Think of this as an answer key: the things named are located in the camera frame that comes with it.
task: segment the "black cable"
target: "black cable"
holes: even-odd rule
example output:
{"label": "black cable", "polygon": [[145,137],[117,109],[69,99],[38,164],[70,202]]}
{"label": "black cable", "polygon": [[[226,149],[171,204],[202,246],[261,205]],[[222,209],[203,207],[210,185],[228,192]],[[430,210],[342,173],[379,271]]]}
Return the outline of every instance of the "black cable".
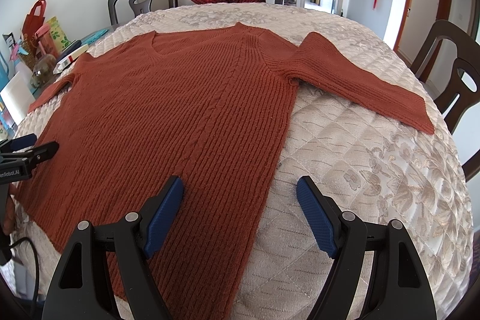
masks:
{"label": "black cable", "polygon": [[35,310],[37,309],[37,298],[38,298],[38,285],[40,283],[40,269],[38,266],[38,253],[37,249],[35,248],[35,244],[33,244],[33,241],[30,238],[21,238],[18,239],[15,243],[10,244],[9,246],[5,247],[11,250],[12,248],[16,247],[17,245],[23,243],[24,241],[30,243],[32,246],[32,251],[33,251],[33,257],[35,260],[35,286],[33,290],[33,297],[32,297],[32,305],[30,307],[30,317],[33,319],[35,316]]}

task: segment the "red paper bag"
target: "red paper bag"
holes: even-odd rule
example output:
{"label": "red paper bag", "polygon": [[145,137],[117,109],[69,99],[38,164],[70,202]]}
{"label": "red paper bag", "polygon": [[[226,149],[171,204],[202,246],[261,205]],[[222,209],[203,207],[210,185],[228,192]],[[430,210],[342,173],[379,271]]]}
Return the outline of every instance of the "red paper bag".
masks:
{"label": "red paper bag", "polygon": [[[38,42],[36,41],[34,35],[36,31],[42,27],[45,21],[44,15],[46,5],[46,0],[38,0],[37,3],[35,3],[32,7],[32,10],[30,10],[30,14],[27,14],[25,22],[23,23],[22,38],[24,41],[28,41],[33,49],[36,49],[38,46]],[[40,14],[35,15],[35,12],[38,8],[40,8]]]}

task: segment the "sweater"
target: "sweater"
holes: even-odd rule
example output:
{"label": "sweater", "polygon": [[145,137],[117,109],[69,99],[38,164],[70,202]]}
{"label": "sweater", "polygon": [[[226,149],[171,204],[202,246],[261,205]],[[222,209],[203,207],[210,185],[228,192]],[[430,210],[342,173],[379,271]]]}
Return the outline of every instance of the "sweater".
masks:
{"label": "sweater", "polygon": [[[33,104],[72,83],[37,141],[56,140],[59,150],[16,198],[61,252],[79,221],[116,222],[178,175],[182,205],[149,266],[175,320],[226,319],[298,79],[433,133],[421,97],[354,66],[317,33],[297,48],[242,24],[150,32],[100,57],[82,55]],[[108,258],[114,293],[124,298]]]}

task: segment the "quilted tablecloth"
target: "quilted tablecloth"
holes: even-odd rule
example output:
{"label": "quilted tablecloth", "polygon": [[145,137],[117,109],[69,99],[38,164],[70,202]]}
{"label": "quilted tablecloth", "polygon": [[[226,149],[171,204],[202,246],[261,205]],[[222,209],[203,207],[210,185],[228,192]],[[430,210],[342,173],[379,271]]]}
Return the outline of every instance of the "quilted tablecloth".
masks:
{"label": "quilted tablecloth", "polygon": [[[295,196],[298,178],[310,175],[324,195],[364,221],[386,224],[399,219],[405,224],[426,270],[437,317],[444,319],[464,295],[472,263],[472,216],[465,177],[452,136],[434,102],[371,30],[339,16],[296,7],[198,5],[140,15],[89,51],[99,56],[152,30],[220,28],[238,21],[270,29],[296,45],[310,31],[321,33],[360,68],[423,97],[435,133],[423,134],[302,84],[230,318],[307,318],[332,264],[319,251]],[[39,135],[66,93],[67,89],[61,91],[29,114],[17,134]],[[40,255],[40,288],[46,292],[59,254],[20,205],[16,211],[15,238],[27,235],[33,239]],[[22,246],[19,256],[33,271],[31,251]],[[351,319],[360,314],[372,259],[367,253]],[[117,302],[121,315],[130,319],[128,304]]]}

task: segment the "human hand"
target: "human hand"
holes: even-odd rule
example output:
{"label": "human hand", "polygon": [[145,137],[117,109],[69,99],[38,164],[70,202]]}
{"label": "human hand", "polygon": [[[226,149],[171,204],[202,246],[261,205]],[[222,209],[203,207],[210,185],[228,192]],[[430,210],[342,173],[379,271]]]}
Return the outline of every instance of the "human hand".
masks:
{"label": "human hand", "polygon": [[3,220],[3,233],[6,235],[11,234],[15,229],[15,204],[11,199],[10,194],[16,194],[17,187],[12,183],[8,186],[7,205],[5,207],[5,218]]}

